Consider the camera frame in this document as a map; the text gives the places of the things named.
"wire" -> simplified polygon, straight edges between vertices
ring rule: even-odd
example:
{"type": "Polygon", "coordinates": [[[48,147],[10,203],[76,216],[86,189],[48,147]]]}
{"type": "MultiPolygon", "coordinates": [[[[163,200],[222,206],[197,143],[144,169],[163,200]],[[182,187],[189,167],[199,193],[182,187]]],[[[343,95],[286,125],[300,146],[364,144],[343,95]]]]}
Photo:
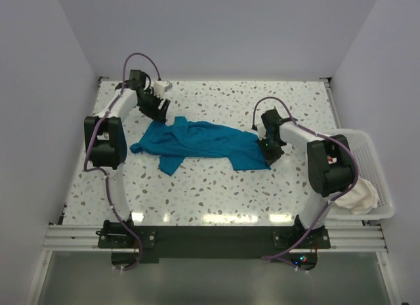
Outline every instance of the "wire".
{"type": "Polygon", "coordinates": [[[278,102],[280,102],[283,105],[283,107],[285,108],[287,114],[289,115],[290,120],[293,122],[293,124],[296,127],[300,128],[300,129],[302,129],[302,130],[304,130],[306,132],[309,132],[310,134],[313,134],[314,136],[317,136],[319,138],[323,138],[325,140],[331,141],[334,144],[337,144],[338,146],[340,146],[340,148],[342,148],[348,154],[348,156],[351,158],[351,160],[353,162],[353,165],[354,165],[354,172],[355,172],[355,175],[354,175],[354,179],[353,179],[352,184],[345,191],[343,191],[343,192],[339,193],[338,195],[334,196],[329,203],[325,203],[325,205],[321,208],[321,210],[318,213],[318,215],[315,217],[315,219],[312,222],[312,224],[309,226],[309,228],[306,230],[306,232],[302,235],[302,237],[297,240],[296,243],[294,243],[292,246],[290,246],[288,249],[282,251],[281,253],[275,254],[273,256],[263,256],[263,257],[261,257],[263,260],[277,259],[277,260],[283,261],[282,260],[282,256],[284,256],[285,254],[289,253],[290,251],[292,251],[293,249],[295,249],[296,247],[298,247],[308,237],[309,233],[314,229],[315,224],[317,223],[317,221],[321,218],[321,216],[325,213],[325,211],[329,208],[329,206],[332,205],[335,200],[337,200],[338,198],[344,196],[345,194],[347,194],[349,191],[351,191],[355,187],[355,185],[356,185],[356,183],[357,183],[357,181],[359,179],[359,168],[357,166],[356,159],[354,158],[354,156],[352,155],[352,153],[350,152],[350,150],[344,144],[342,144],[341,142],[339,142],[338,140],[336,140],[334,138],[331,138],[331,137],[326,136],[324,134],[316,133],[312,129],[309,129],[309,128],[305,127],[305,126],[299,125],[297,123],[296,119],[292,116],[289,108],[287,108],[286,104],[282,100],[280,100],[279,98],[277,98],[277,97],[267,96],[267,97],[264,97],[264,98],[260,99],[255,104],[254,112],[253,112],[253,117],[252,117],[252,124],[253,124],[253,126],[255,125],[255,113],[257,111],[257,106],[263,100],[268,100],[268,99],[277,100],[278,102]]]}
{"type": "Polygon", "coordinates": [[[146,75],[147,80],[149,80],[149,85],[144,88],[144,90],[147,90],[152,86],[152,80],[150,79],[150,76],[146,72],[144,72],[144,74],[146,75]]]}
{"type": "Polygon", "coordinates": [[[127,271],[127,270],[130,270],[130,269],[133,269],[135,266],[137,266],[137,264],[140,262],[140,259],[141,259],[141,257],[142,257],[142,253],[143,253],[143,249],[142,249],[142,241],[141,241],[141,239],[139,238],[139,236],[136,234],[136,233],[134,233],[132,230],[130,230],[130,228],[124,223],[124,221],[121,219],[121,217],[119,216],[119,214],[118,214],[118,212],[117,212],[117,209],[115,208],[115,205],[114,205],[114,203],[112,202],[112,199],[111,199],[111,193],[110,193],[110,177],[109,177],[109,175],[108,175],[108,172],[107,171],[105,171],[103,168],[101,168],[101,167],[92,167],[92,168],[90,168],[90,169],[88,169],[87,168],[87,164],[88,164],[88,162],[89,162],[89,157],[91,156],[91,152],[92,152],[92,148],[93,148],[93,144],[94,144],[94,141],[95,141],[95,138],[96,138],[96,136],[97,136],[97,134],[98,134],[98,131],[99,131],[99,127],[100,127],[100,125],[102,124],[102,122],[104,122],[104,120],[109,116],[109,114],[110,114],[110,111],[111,111],[111,109],[113,108],[113,106],[116,104],[116,102],[121,98],[121,96],[122,96],[122,94],[124,93],[124,89],[125,89],[125,83],[124,83],[124,81],[125,81],[125,70],[126,70],[126,68],[127,68],[127,63],[128,63],[128,61],[129,61],[129,59],[131,58],[131,57],[133,57],[133,56],[143,56],[143,57],[145,57],[145,58],[147,58],[152,64],[153,64],[153,66],[155,67],[155,69],[156,69],[156,73],[157,73],[157,78],[159,79],[159,80],[161,80],[161,77],[160,77],[160,72],[159,72],[159,70],[158,70],[158,68],[156,67],[156,65],[155,65],[155,63],[152,61],[152,59],[150,59],[148,56],[146,56],[145,54],[142,54],[142,53],[140,53],[140,52],[134,52],[134,53],[132,53],[132,54],[130,54],[128,57],[127,57],[127,59],[125,59],[125,61],[124,61],[124,65],[123,65],[123,79],[122,79],[122,86],[121,86],[121,90],[120,90],[120,92],[119,92],[119,94],[112,100],[112,102],[110,103],[110,105],[108,106],[108,109],[107,109],[107,111],[106,111],[106,113],[104,114],[104,116],[102,116],[100,119],[99,119],[99,121],[96,123],[96,125],[94,126],[94,129],[93,129],[93,133],[92,133],[92,137],[91,137],[91,139],[90,139],[90,141],[89,141],[89,144],[88,144],[88,146],[87,146],[87,149],[86,149],[86,158],[85,158],[85,161],[84,161],[84,163],[83,163],[83,170],[85,171],[85,172],[93,172],[93,171],[100,171],[100,172],[102,172],[102,174],[104,174],[104,176],[105,176],[105,190],[106,190],[106,198],[107,198],[107,200],[108,200],[108,203],[110,204],[110,207],[111,207],[111,209],[112,209],[112,212],[115,214],[115,217],[117,218],[117,220],[118,220],[118,222],[121,224],[121,226],[130,234],[130,235],[132,235],[133,237],[134,237],[134,239],[135,239],[135,244],[137,244],[138,245],[138,258],[136,259],[136,262],[134,263],[134,264],[131,264],[131,265],[129,265],[129,266],[126,266],[126,267],[124,267],[124,268],[122,268],[122,270],[123,271],[127,271]]]}

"terrazzo table surface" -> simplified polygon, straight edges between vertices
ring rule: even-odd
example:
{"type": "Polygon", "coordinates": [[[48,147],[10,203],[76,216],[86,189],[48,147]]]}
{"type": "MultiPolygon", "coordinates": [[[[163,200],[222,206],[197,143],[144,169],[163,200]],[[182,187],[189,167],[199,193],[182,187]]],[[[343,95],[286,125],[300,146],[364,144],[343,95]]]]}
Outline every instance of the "terrazzo table surface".
{"type": "MultiPolygon", "coordinates": [[[[102,82],[94,112],[101,111],[114,94],[117,82],[102,82]]],[[[173,81],[167,118],[183,115],[189,121],[211,123],[250,131],[255,103],[264,96],[278,96],[291,113],[312,129],[333,129],[335,122],[322,82],[173,81]]],[[[260,115],[277,106],[267,100],[260,115]]],[[[138,142],[151,120],[138,109],[124,122],[127,145],[138,142]]],[[[125,192],[136,223],[143,225],[290,225],[310,192],[306,156],[293,146],[265,171],[234,171],[229,160],[186,158],[173,176],[158,169],[158,156],[133,154],[125,162],[125,192]]],[[[102,225],[109,214],[103,179],[84,173],[81,151],[67,195],[63,224],[102,225]]]]}

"white plastic basket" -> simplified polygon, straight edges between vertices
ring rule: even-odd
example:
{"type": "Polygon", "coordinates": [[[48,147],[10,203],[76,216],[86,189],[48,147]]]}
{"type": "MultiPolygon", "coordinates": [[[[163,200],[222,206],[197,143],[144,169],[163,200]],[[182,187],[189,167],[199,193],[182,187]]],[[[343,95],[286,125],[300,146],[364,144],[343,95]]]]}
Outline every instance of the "white plastic basket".
{"type": "Polygon", "coordinates": [[[350,129],[333,129],[324,133],[330,135],[343,134],[346,136],[350,150],[357,160],[360,177],[369,180],[375,186],[379,195],[377,208],[372,209],[368,214],[353,215],[350,210],[334,205],[328,214],[328,218],[336,220],[380,220],[392,217],[395,213],[395,208],[392,204],[391,194],[375,147],[369,135],[363,131],[350,129]]]}

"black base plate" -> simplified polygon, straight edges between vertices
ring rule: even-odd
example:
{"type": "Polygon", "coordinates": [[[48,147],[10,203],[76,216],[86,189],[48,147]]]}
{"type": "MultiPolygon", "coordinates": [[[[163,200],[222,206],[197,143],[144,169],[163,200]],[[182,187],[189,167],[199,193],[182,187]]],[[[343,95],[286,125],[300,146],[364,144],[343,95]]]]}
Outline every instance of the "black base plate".
{"type": "MultiPolygon", "coordinates": [[[[160,258],[260,259],[289,247],[287,238],[292,226],[132,226],[143,245],[142,263],[156,263],[160,258]]],[[[101,236],[98,248],[134,248],[132,238],[101,236]]],[[[309,237],[298,248],[331,248],[328,231],[309,237]]]]}

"white cloth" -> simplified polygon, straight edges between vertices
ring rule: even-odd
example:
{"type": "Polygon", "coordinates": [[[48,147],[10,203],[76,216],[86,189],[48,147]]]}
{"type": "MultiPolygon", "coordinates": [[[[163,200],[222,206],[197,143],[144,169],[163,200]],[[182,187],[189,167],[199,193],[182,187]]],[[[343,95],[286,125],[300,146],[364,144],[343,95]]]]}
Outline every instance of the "white cloth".
{"type": "Polygon", "coordinates": [[[338,198],[335,204],[350,209],[354,215],[368,214],[378,206],[379,196],[369,180],[359,178],[355,187],[344,196],[338,198]]]}

